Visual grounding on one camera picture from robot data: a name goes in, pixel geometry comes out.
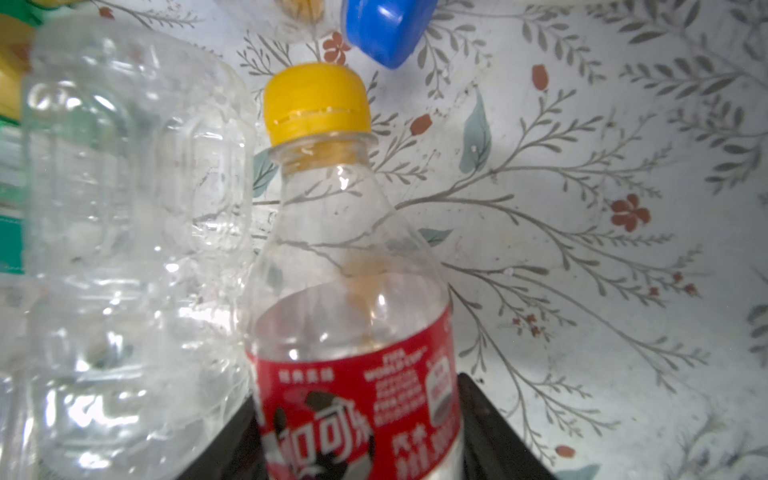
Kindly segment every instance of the clear plastic bottle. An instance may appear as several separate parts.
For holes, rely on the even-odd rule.
[[[398,68],[421,40],[437,0],[216,0],[232,18],[278,41],[294,43],[341,32],[387,68]]]
[[[243,302],[271,476],[461,478],[449,291],[374,179],[362,81],[300,65],[264,107],[283,192]]]
[[[27,354],[42,474],[174,478],[247,396],[233,312],[206,306],[235,293],[204,287],[250,249],[256,105],[213,55],[106,20],[45,25],[31,64],[26,250],[43,294]]]

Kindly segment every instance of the red label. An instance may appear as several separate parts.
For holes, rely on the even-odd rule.
[[[251,359],[276,480],[418,480],[461,428],[450,309],[378,352],[329,362]]]

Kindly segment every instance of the table surface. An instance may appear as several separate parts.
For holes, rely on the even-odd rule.
[[[379,181],[455,289],[460,370],[561,478],[766,478],[768,1],[620,3],[441,0],[397,71],[210,0],[75,10],[212,51],[259,102],[287,65],[355,69]]]

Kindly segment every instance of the floral pattern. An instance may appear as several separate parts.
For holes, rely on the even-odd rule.
[[[398,71],[206,0],[76,7],[102,8],[205,38],[258,103],[296,63],[361,75],[371,165],[445,268],[458,366],[559,478],[768,470],[767,0],[440,0]],[[267,146],[254,248],[279,207]]]

